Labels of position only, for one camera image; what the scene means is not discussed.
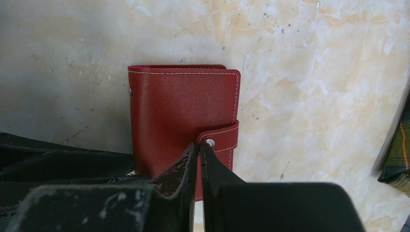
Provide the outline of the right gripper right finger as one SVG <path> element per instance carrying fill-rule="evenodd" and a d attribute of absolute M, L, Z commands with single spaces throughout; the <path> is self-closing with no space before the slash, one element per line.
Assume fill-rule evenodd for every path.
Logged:
<path fill-rule="evenodd" d="M 200 146 L 207 232 L 363 232 L 346 191 L 328 182 L 246 182 Z"/>

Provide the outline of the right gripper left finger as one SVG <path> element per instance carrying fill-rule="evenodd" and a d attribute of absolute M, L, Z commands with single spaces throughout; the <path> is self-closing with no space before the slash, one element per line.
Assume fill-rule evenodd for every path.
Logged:
<path fill-rule="evenodd" d="M 110 184 L 43 185 L 18 206 L 8 232 L 191 232 L 198 147 L 156 178 Z"/>

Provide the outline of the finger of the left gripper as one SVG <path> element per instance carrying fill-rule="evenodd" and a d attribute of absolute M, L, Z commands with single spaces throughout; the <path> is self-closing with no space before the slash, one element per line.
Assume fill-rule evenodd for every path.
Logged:
<path fill-rule="evenodd" d="M 10 221 L 23 199 L 41 185 L 145 184 L 131 174 L 130 154 L 84 149 L 1 132 L 0 219 Z"/>

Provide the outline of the yellow plaid cloth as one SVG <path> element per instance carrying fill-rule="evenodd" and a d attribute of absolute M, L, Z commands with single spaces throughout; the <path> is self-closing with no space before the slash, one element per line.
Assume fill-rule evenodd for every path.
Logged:
<path fill-rule="evenodd" d="M 407 98 L 378 182 L 410 195 L 410 99 Z"/>

